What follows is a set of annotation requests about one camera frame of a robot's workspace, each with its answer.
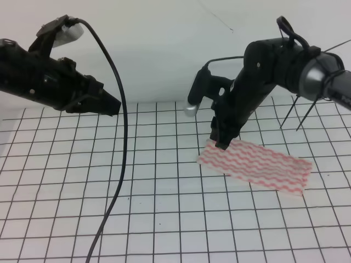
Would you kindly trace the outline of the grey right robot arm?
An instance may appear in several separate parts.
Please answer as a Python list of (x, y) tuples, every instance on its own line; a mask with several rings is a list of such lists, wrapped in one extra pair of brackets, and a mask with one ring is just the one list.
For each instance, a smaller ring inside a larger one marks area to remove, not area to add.
[(255, 41), (247, 46), (243, 68), (230, 88), (211, 106), (210, 138), (217, 148), (228, 148), (276, 86), (312, 102), (330, 99), (350, 108), (350, 71), (338, 55), (287, 38)]

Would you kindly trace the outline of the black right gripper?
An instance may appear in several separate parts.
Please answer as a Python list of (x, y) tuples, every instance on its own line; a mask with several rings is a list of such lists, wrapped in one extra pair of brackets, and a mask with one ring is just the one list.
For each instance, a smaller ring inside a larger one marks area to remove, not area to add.
[(297, 66), (303, 47), (287, 38), (267, 39), (250, 43), (244, 53), (244, 65), (230, 87), (212, 103), (210, 139), (226, 150), (239, 136), (251, 114), (277, 86), (287, 88), (288, 70)]

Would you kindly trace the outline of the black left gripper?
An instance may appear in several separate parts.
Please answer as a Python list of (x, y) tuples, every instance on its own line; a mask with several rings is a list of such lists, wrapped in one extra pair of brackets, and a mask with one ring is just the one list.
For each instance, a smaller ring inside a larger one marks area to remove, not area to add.
[(74, 61), (29, 53), (1, 40), (1, 91), (67, 113), (118, 115), (121, 102), (103, 84), (76, 71)]

